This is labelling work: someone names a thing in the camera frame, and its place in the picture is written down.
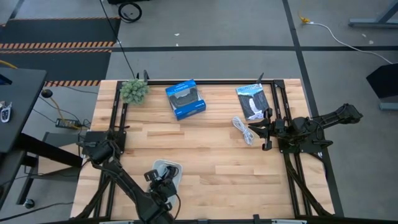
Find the white cable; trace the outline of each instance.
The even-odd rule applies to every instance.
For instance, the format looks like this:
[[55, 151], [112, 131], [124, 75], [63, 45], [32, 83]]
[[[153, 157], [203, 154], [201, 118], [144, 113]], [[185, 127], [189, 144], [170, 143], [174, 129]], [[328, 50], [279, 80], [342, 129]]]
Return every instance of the white cable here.
[[246, 143], [248, 145], [252, 145], [253, 144], [253, 133], [251, 133], [243, 124], [243, 122], [241, 121], [241, 119], [237, 116], [235, 116], [232, 119], [232, 123], [234, 124], [234, 126], [236, 128], [238, 128], [239, 130], [241, 130], [243, 132], [243, 136], [244, 136], [244, 141], [246, 141]]
[[392, 62], [390, 62], [389, 60], [387, 60], [385, 57], [383, 57], [383, 56], [381, 56], [381, 55], [379, 55], [379, 54], [377, 54], [377, 53], [370, 52], [370, 51], [365, 51], [365, 50], [359, 50], [359, 49], [357, 49], [357, 48], [355, 48], [355, 47], [352, 47], [352, 46], [350, 46], [350, 45], [348, 45], [348, 44], [346, 44], [346, 43], [341, 42], [340, 40], [338, 40], [338, 39], [333, 35], [333, 33], [331, 32], [330, 28], [327, 27], [326, 25], [318, 24], [318, 23], [314, 23], [314, 22], [306, 22], [305, 24], [322, 26], [322, 27], [328, 29], [328, 31], [330, 32], [331, 36], [332, 36], [332, 37], [334, 38], [334, 40], [337, 41], [339, 44], [342, 44], [342, 45], [344, 45], [344, 46], [347, 46], [347, 47], [349, 47], [349, 48], [351, 48], [351, 49], [357, 50], [357, 51], [362, 52], [362, 53], [376, 55], [376, 56], [382, 58], [383, 60], [385, 60], [387, 63], [393, 64]]

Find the black and orange striped mat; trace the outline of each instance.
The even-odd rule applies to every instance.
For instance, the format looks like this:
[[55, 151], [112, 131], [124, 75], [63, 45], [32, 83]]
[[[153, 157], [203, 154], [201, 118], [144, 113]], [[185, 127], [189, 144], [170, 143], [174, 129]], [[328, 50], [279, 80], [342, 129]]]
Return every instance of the black and orange striped mat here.
[[[120, 18], [110, 21], [118, 33]], [[0, 32], [0, 60], [46, 70], [46, 86], [96, 86], [106, 78], [115, 43], [103, 17], [11, 19]]]

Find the blue box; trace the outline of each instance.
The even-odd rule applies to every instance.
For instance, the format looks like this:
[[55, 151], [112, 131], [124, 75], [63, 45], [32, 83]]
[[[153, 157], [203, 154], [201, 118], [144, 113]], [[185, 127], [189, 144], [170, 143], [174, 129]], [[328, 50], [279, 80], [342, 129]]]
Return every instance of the blue box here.
[[177, 120], [206, 110], [206, 103], [193, 79], [166, 88], [166, 94]]

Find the gray floor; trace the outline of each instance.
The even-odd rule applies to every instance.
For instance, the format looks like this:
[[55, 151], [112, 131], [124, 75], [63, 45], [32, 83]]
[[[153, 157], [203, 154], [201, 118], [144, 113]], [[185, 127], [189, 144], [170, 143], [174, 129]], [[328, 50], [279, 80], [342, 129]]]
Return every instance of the gray floor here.
[[[337, 46], [322, 27], [302, 26], [304, 16], [328, 25], [337, 38], [351, 45], [398, 45], [398, 30], [352, 29], [351, 17], [375, 17], [391, 2], [388, 0], [289, 0], [300, 45]], [[7, 21], [16, 0], [1, 0], [0, 23]], [[125, 47], [165, 47], [202, 45], [279, 45], [292, 46], [282, 0], [153, 0], [139, 3], [144, 11], [134, 24], [123, 24], [119, 31]], [[116, 7], [104, 2], [109, 16]], [[97, 17], [103, 16], [97, 0], [25, 0], [17, 17]], [[398, 62], [398, 52], [378, 52]], [[327, 129], [333, 140], [330, 147], [344, 213], [347, 217], [398, 220], [398, 159], [396, 128], [398, 112], [379, 111], [378, 99], [365, 77], [383, 60], [359, 52], [304, 52], [319, 112], [335, 110], [343, 103], [354, 104], [364, 115], [356, 125]], [[200, 51], [200, 52], [129, 52], [127, 57], [135, 72], [146, 69], [151, 78], [301, 78], [295, 52], [279, 51]], [[122, 53], [112, 53], [107, 79], [129, 78], [131, 74]], [[97, 87], [79, 88], [96, 91]], [[65, 88], [53, 88], [60, 107], [80, 119], [91, 119], [95, 95]], [[57, 113], [41, 100], [35, 109], [56, 119]], [[46, 131], [73, 133], [57, 129], [32, 112], [24, 132], [42, 138]], [[16, 206], [22, 179], [14, 185], [0, 217], [25, 212]], [[55, 202], [71, 202], [76, 182], [38, 180], [29, 197], [37, 207]], [[66, 220], [70, 206], [53, 207], [11, 220], [7, 223], [42, 223]]]

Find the wooden table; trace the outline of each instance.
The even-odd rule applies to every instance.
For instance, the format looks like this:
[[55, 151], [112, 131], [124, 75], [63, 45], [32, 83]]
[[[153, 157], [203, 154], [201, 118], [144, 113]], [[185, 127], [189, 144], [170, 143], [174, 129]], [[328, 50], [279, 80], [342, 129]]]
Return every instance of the wooden table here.
[[[292, 117], [308, 116], [300, 80], [284, 81]], [[101, 82], [91, 125], [94, 131], [109, 128], [116, 83], [116, 80]], [[143, 189], [147, 188], [143, 174], [152, 169], [155, 160], [181, 164], [183, 175], [178, 194], [182, 206], [178, 219], [248, 219], [253, 214], [261, 218], [294, 217], [282, 154], [278, 149], [262, 151], [264, 140], [257, 136], [253, 146], [248, 146], [242, 132], [232, 125], [233, 116], [244, 120], [235, 91], [239, 86], [242, 85], [198, 85], [206, 111], [181, 121], [175, 119], [167, 101], [168, 86], [151, 86], [143, 105], [128, 107], [126, 125], [130, 128], [126, 130], [126, 151], [121, 164]], [[269, 85], [264, 85], [264, 92], [273, 107]], [[308, 188], [333, 213], [322, 163], [302, 154], [302, 165]], [[90, 201], [99, 177], [100, 171], [91, 166], [82, 169], [71, 217], [78, 215]], [[301, 193], [296, 189], [303, 213]], [[106, 199], [107, 195], [103, 197], [102, 215]], [[112, 220], [127, 219], [138, 219], [134, 203], [116, 187]]]

